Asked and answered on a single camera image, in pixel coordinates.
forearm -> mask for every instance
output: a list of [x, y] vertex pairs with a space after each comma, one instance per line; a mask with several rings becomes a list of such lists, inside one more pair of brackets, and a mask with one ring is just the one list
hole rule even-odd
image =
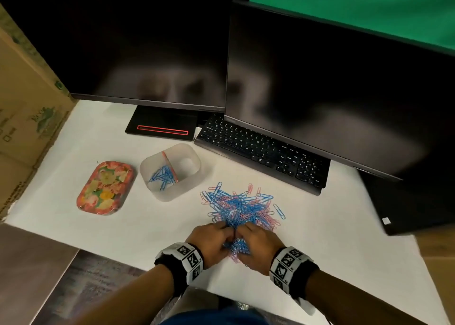
[[145, 325], [174, 293], [171, 272], [156, 265], [74, 319], [72, 325]]
[[316, 270], [306, 299], [334, 325], [424, 325], [423, 322], [336, 277]]

green curtain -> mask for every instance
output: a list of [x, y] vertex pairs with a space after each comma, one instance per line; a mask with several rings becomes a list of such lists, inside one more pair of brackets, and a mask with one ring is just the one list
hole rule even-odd
[[251, 0], [455, 49], [455, 0]]

wristband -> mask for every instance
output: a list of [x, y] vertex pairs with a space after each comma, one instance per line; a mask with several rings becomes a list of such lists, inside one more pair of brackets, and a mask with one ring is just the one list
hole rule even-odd
[[308, 255], [289, 246], [275, 256], [268, 274], [278, 288], [300, 304], [299, 298], [305, 299], [308, 278], [317, 269]]
[[186, 242], [177, 242], [163, 249], [155, 259], [155, 265], [162, 264], [171, 271], [174, 279], [174, 296], [183, 294], [204, 267], [201, 251]]

person's right hand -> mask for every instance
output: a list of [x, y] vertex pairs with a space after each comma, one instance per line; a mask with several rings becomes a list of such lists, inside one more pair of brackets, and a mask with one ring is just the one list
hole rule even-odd
[[273, 257], [280, 248], [286, 247], [284, 243], [274, 232], [265, 230], [251, 222], [237, 227], [235, 235], [236, 238], [245, 240], [251, 253], [250, 255], [237, 254], [240, 261], [248, 265], [250, 269], [268, 276]]

person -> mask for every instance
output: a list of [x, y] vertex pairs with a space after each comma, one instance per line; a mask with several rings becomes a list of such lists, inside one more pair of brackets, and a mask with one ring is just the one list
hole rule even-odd
[[[154, 268], [93, 305], [76, 317], [72, 325], [149, 325], [168, 300], [183, 293], [187, 282], [192, 281], [193, 277], [197, 278], [202, 266], [209, 269], [230, 254], [225, 243], [232, 242], [235, 238], [243, 238], [250, 251], [249, 255], [238, 254], [246, 269], [272, 276], [275, 284], [297, 302], [305, 299], [334, 325], [424, 324], [361, 289], [321, 271], [305, 254], [293, 247], [286, 247], [271, 231], [253, 223], [246, 223], [236, 230], [225, 225], [225, 222], [218, 222], [196, 227], [185, 243], [177, 243], [163, 250]], [[293, 276], [289, 278], [286, 274], [291, 270]], [[194, 310], [195, 307], [191, 304], [200, 304], [199, 301], [204, 298], [191, 295], [186, 297], [187, 292], [177, 301], [170, 311], [172, 316], [165, 319], [162, 325], [266, 324], [258, 312], [251, 310], [241, 311], [230, 307], [219, 309], [213, 303], [213, 309], [199, 305], [196, 307], [205, 309]]]

